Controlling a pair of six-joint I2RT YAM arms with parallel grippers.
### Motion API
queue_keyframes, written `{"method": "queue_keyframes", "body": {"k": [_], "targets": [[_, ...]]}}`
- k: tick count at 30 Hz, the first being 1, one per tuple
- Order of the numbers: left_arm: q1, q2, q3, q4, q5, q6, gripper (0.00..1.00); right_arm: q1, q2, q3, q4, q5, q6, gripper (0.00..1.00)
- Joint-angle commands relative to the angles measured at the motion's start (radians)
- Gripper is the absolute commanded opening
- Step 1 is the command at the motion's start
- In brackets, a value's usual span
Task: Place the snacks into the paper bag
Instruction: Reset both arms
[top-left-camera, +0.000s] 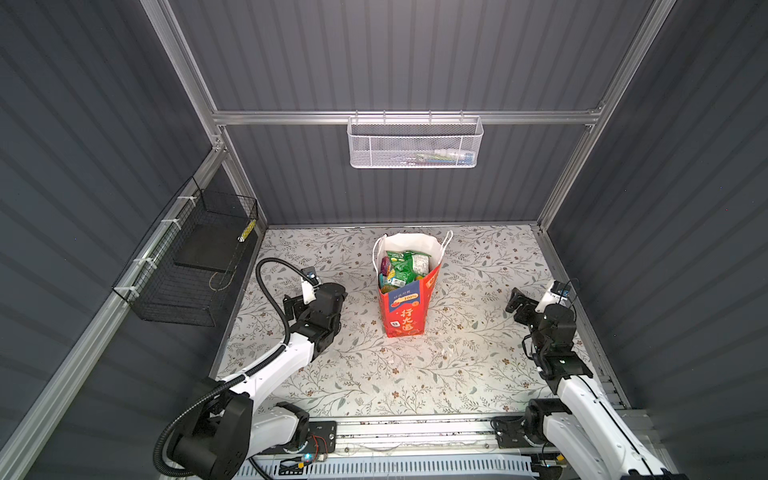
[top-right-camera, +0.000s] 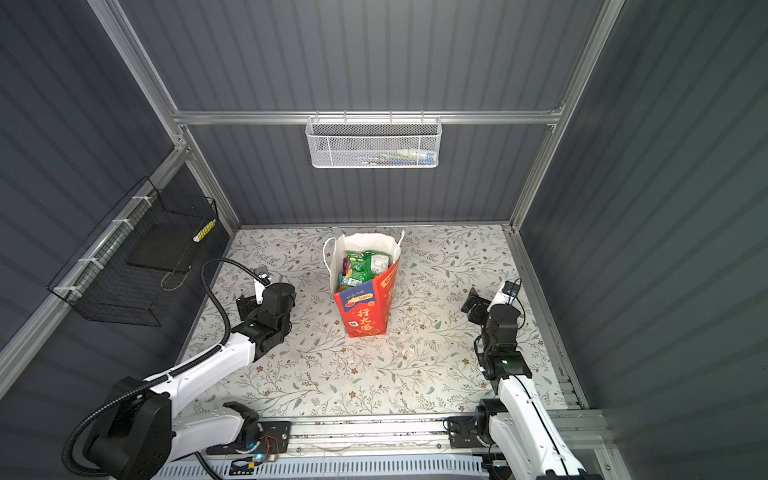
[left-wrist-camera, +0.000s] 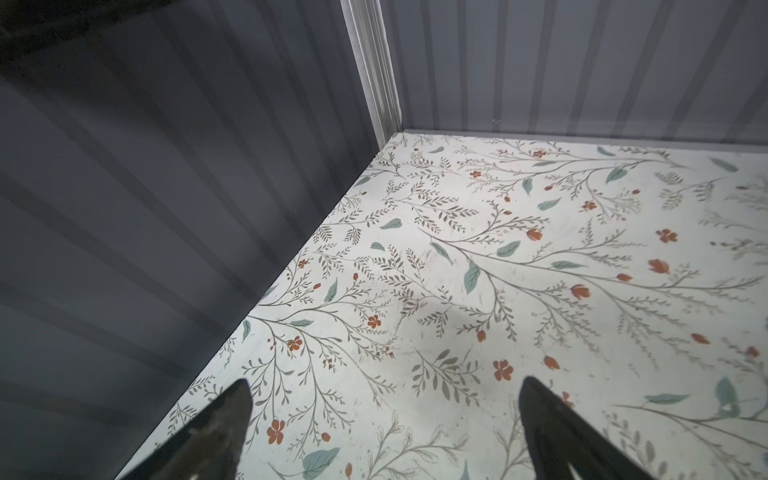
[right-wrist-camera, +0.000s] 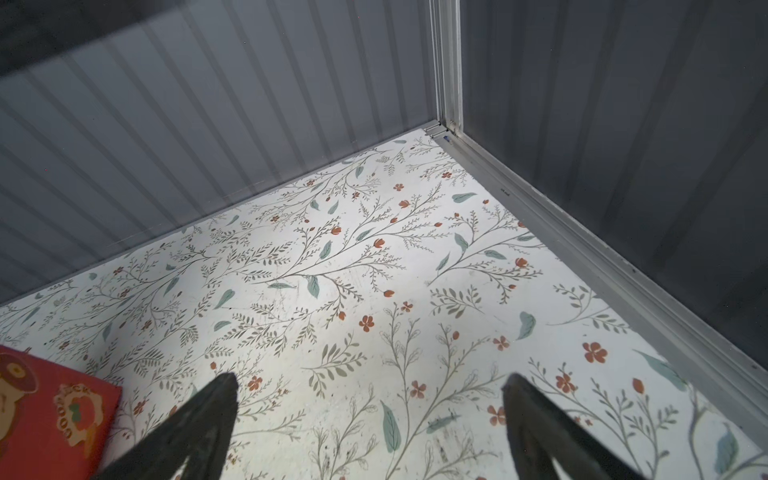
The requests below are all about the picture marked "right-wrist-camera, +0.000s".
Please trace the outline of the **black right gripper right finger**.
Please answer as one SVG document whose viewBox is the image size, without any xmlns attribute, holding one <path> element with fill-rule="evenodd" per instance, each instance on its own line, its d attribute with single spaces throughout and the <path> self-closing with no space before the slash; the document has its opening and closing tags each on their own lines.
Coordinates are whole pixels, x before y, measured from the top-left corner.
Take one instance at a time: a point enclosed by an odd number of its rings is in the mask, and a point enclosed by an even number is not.
<svg viewBox="0 0 768 480">
<path fill-rule="evenodd" d="M 520 479 L 557 479 L 556 465 L 572 479 L 642 477 L 522 375 L 509 375 L 502 397 L 507 440 Z"/>
</svg>

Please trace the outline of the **red and white paper bag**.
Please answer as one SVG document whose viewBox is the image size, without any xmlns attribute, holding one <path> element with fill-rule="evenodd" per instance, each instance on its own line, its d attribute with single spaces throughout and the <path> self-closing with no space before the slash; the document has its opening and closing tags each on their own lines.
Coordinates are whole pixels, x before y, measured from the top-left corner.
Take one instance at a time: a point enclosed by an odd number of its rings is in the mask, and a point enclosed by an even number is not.
<svg viewBox="0 0 768 480">
<path fill-rule="evenodd" d="M 122 389 L 1 348 L 1 477 L 88 479 L 101 462 Z"/>
</svg>

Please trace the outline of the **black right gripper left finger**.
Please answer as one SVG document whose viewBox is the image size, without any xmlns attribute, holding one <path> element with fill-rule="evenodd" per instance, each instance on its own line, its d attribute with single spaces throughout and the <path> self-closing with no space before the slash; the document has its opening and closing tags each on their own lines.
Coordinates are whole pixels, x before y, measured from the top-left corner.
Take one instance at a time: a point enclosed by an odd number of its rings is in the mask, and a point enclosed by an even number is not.
<svg viewBox="0 0 768 480">
<path fill-rule="evenodd" d="M 95 479 L 219 479 L 237 418 L 238 381 L 218 375 Z"/>
</svg>

